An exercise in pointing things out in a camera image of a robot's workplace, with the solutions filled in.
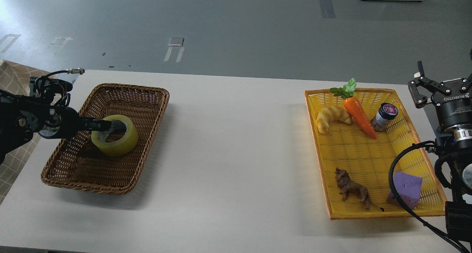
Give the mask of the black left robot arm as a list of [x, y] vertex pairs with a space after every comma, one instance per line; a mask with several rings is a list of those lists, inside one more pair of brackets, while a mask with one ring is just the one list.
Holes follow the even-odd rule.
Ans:
[[32, 77], [28, 96], [1, 91], [1, 161], [8, 153], [30, 142], [34, 134], [46, 139], [67, 139], [79, 131], [111, 130], [111, 121], [83, 117], [69, 107], [73, 85], [65, 80], [51, 78], [61, 73], [84, 72], [83, 68], [67, 69]]

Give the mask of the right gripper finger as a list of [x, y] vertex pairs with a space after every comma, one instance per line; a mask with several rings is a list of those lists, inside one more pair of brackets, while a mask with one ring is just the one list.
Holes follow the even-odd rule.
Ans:
[[[422, 61], [417, 62], [417, 68], [418, 72], [414, 74], [414, 79], [408, 83], [410, 95], [417, 109], [423, 108], [428, 104], [434, 104], [435, 95], [440, 96], [440, 101], [442, 101], [442, 98], [452, 95], [452, 90], [450, 90], [450, 88], [447, 88], [446, 86], [425, 76]], [[418, 87], [427, 90], [430, 95], [427, 96], [420, 94]]]
[[472, 74], [469, 75], [467, 79], [463, 79], [461, 85], [461, 93], [467, 93], [472, 86]]

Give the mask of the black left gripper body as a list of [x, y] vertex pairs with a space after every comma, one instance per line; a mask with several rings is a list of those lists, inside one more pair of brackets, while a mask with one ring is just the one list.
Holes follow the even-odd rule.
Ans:
[[52, 118], [45, 122], [39, 135], [45, 139], [67, 139], [74, 137], [79, 128], [80, 116], [71, 107], [61, 107], [54, 111]]

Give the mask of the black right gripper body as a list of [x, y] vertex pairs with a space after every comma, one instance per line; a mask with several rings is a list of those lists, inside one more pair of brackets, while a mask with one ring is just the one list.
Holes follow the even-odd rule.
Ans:
[[452, 133], [456, 126], [471, 126], [471, 89], [467, 93], [461, 93], [463, 79], [447, 80], [440, 84], [450, 88], [452, 95], [442, 98], [434, 96], [435, 112], [438, 117], [439, 130], [442, 133]]

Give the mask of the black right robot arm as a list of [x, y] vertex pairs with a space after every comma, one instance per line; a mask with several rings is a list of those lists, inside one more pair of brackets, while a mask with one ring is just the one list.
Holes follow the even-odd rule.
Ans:
[[463, 195], [471, 195], [472, 100], [471, 77], [438, 83], [425, 76], [423, 63], [408, 83], [416, 108], [432, 104], [438, 119], [438, 133], [432, 152], [436, 178], [452, 191], [445, 204], [445, 222], [450, 239], [471, 242], [471, 204]]

